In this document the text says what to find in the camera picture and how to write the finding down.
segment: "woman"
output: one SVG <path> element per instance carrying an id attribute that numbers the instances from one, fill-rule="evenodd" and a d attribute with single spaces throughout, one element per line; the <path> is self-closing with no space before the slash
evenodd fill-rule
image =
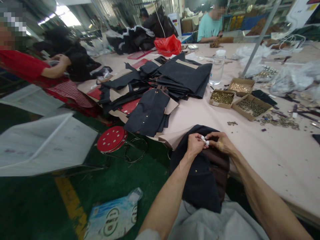
<path id="1" fill-rule="evenodd" d="M 2 33 L 0 35 L 1 68 L 41 87 L 49 95 L 66 103 L 85 116 L 96 118 L 107 126 L 112 124 L 111 121 L 101 117 L 102 108 L 80 92 L 76 84 L 64 76 L 67 66 L 71 64 L 68 57 L 62 54 L 54 56 L 51 60 L 59 60 L 60 62 L 56 66 L 50 67 L 45 61 L 13 51 L 15 37 L 4 23 L 0 23 L 0 32 Z"/>

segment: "hand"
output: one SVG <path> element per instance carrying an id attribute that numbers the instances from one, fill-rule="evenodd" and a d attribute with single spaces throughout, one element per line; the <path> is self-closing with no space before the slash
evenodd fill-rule
<path id="1" fill-rule="evenodd" d="M 217 142 L 210 140 L 209 145 L 217 148 L 220 152 L 233 155 L 236 151 L 238 151 L 224 132 L 212 132 L 207 134 L 206 139 L 211 138 L 219 138 Z"/>
<path id="2" fill-rule="evenodd" d="M 215 41 L 215 40 L 217 40 L 217 39 L 218 39 L 218 37 L 217 37 L 217 36 L 213 36 L 213 37 L 211 37 L 211 38 L 210 38 L 210 41 L 212 41 L 212 42 L 213 42 L 213 41 Z"/>
<path id="3" fill-rule="evenodd" d="M 63 54 L 61 54 L 61 56 L 60 56 L 60 62 L 64 63 L 67 66 L 71 65 L 70 59 Z"/>
<path id="4" fill-rule="evenodd" d="M 191 156 L 197 156 L 203 149 L 207 149 L 209 146 L 201 139 L 201 134 L 193 133 L 188 136 L 188 149 L 187 154 Z"/>
<path id="5" fill-rule="evenodd" d="M 62 56 L 62 54 L 57 54 L 57 55 L 53 56 L 50 60 L 51 61 L 59 61 L 61 56 Z"/>

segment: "red stool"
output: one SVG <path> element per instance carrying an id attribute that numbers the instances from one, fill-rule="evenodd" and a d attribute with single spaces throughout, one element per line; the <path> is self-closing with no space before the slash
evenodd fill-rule
<path id="1" fill-rule="evenodd" d="M 120 127 L 120 126 L 114 126 L 112 128 L 109 128 L 107 131 L 102 133 L 101 136 L 99 137 L 98 142 L 97 142 L 98 150 L 102 154 L 108 155 L 110 157 L 120 158 L 117 156 L 110 155 L 109 153 L 115 152 L 119 148 L 121 148 L 124 144 L 127 144 L 127 145 L 125 145 L 124 158 L 120 158 L 120 159 L 124 159 L 125 161 L 127 161 L 129 163 L 138 162 L 146 154 L 147 149 L 148 149 L 148 144 L 143 138 L 139 138 L 132 133 L 131 134 L 135 138 L 132 139 L 131 141 L 127 141 L 128 133 L 129 132 L 125 131 L 123 129 L 123 127 Z M 144 150 L 139 149 L 137 146 L 135 146 L 133 144 L 133 142 L 136 142 L 136 141 L 143 142 L 143 144 L 145 145 Z M 132 146 L 135 149 L 140 150 L 142 152 L 142 155 L 136 160 L 131 160 L 130 157 L 127 155 L 127 151 L 128 151 L 129 146 Z"/>

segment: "teal t-shirt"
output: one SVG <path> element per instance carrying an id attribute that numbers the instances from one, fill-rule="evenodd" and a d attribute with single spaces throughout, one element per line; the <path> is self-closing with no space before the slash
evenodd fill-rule
<path id="1" fill-rule="evenodd" d="M 222 30 L 222 17 L 219 20 L 212 20 L 212 18 L 206 13 L 199 24 L 198 39 L 208 38 L 213 36 L 218 36 L 219 32 Z"/>

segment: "red plastic bag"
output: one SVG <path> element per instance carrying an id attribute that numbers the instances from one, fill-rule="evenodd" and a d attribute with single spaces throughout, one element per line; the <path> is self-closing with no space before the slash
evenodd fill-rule
<path id="1" fill-rule="evenodd" d="M 165 57 L 171 57 L 172 54 L 178 55 L 181 53 L 181 42 L 174 34 L 168 38 L 156 38 L 154 45 L 158 53 Z"/>

